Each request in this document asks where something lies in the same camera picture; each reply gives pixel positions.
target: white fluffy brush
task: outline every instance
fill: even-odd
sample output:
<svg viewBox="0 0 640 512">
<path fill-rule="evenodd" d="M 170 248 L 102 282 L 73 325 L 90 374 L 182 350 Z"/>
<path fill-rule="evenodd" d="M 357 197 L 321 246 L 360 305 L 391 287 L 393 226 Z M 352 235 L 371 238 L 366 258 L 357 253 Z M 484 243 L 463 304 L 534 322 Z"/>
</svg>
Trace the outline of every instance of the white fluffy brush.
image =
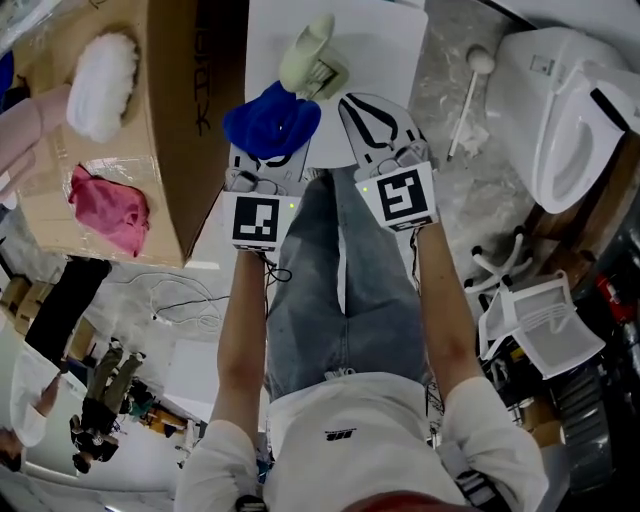
<svg viewBox="0 0 640 512">
<path fill-rule="evenodd" d="M 78 59 L 67 121 L 80 135 L 105 143 L 122 126 L 138 65 L 135 43 L 124 34 L 91 41 Z"/>
</svg>

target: pink cloth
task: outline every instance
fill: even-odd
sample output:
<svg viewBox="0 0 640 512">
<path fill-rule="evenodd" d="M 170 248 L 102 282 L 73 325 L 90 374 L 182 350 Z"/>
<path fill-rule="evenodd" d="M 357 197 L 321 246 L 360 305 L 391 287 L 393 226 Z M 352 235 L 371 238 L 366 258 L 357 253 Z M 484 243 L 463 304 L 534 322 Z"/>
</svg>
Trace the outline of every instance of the pink cloth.
<svg viewBox="0 0 640 512">
<path fill-rule="evenodd" d="M 136 257 L 149 231 L 149 207 L 138 189 L 91 176 L 78 165 L 71 178 L 69 203 L 76 219 Z"/>
</svg>

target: red object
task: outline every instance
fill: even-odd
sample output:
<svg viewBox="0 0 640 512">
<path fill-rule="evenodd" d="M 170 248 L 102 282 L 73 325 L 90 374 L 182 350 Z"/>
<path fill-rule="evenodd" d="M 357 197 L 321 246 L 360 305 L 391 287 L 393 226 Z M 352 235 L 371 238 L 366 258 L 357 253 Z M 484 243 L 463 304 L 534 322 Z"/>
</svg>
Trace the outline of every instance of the red object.
<svg viewBox="0 0 640 512">
<path fill-rule="evenodd" d="M 626 324 L 635 320 L 635 303 L 623 303 L 618 295 L 618 290 L 616 290 L 611 284 L 608 277 L 603 275 L 598 276 L 596 279 L 596 286 L 605 300 L 609 303 L 609 309 L 617 323 Z"/>
<path fill-rule="evenodd" d="M 71 178 L 69 203 L 76 219 L 136 257 L 149 231 L 149 207 L 138 189 L 91 176 L 78 165 Z"/>
</svg>

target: gray floor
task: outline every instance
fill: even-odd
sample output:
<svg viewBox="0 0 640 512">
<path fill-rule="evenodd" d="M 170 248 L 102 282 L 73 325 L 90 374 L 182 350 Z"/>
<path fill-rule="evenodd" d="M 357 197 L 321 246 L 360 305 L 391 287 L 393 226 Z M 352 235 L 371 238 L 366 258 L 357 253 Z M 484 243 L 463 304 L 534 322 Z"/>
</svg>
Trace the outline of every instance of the gray floor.
<svg viewBox="0 0 640 512">
<path fill-rule="evenodd" d="M 504 32 L 513 27 L 503 15 L 474 0 L 429 0 L 427 4 L 429 33 L 416 75 L 412 112 L 430 143 L 434 163 L 439 169 L 436 178 L 439 207 L 456 267 L 464 280 L 476 272 L 469 255 L 471 248 L 481 244 L 491 251 L 502 245 L 533 204 L 497 143 L 486 132 L 484 79 L 479 82 L 468 118 L 470 132 L 475 138 L 465 143 L 466 148 L 459 146 L 453 161 L 446 162 L 450 136 L 471 78 L 465 63 L 467 50 L 472 44 L 480 43 L 493 52 Z M 486 142 L 478 142 L 487 137 Z M 32 279 L 56 279 L 56 269 L 63 267 L 63 258 L 44 254 L 37 248 L 19 210 L 12 212 L 0 225 L 1 236 L 7 237 L 3 251 L 16 272 L 25 273 Z M 413 258 L 409 236 L 409 233 L 399 236 L 407 268 Z M 176 342 L 194 339 L 215 343 L 219 329 L 215 328 L 215 322 L 210 324 L 210 330 L 215 332 L 202 332 L 194 321 L 167 326 L 151 319 L 150 290 L 170 276 L 143 276 L 130 285 L 114 283 L 126 283 L 145 272 L 167 270 L 197 279 L 214 297 L 223 296 L 229 292 L 235 261 L 233 249 L 224 248 L 223 252 L 221 269 L 216 271 L 176 272 L 115 265 L 108 283 L 102 286 L 87 313 L 102 339 L 116 336 L 125 345 L 143 347 L 148 359 L 141 377 L 159 389 L 164 384 Z M 156 308 L 199 298 L 171 283 L 161 285 L 156 292 Z M 474 313 L 479 314 L 475 298 L 471 303 Z M 226 301 L 219 301 L 216 306 L 217 310 L 209 309 L 204 313 L 214 315 L 221 324 Z M 189 306 L 175 309 L 171 314 L 175 320 L 181 320 L 197 314 L 200 309 L 198 305 Z"/>
</svg>

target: toilet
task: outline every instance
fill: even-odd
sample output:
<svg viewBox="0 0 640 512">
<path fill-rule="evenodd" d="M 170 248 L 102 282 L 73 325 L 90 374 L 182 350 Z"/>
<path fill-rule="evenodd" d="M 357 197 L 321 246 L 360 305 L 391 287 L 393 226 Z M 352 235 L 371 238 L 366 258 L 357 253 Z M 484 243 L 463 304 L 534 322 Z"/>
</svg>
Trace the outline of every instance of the toilet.
<svg viewBox="0 0 640 512">
<path fill-rule="evenodd" d="M 576 30 L 520 32 L 500 44 L 486 113 L 535 201 L 560 213 L 595 183 L 622 135 L 640 132 L 640 75 Z"/>
</svg>

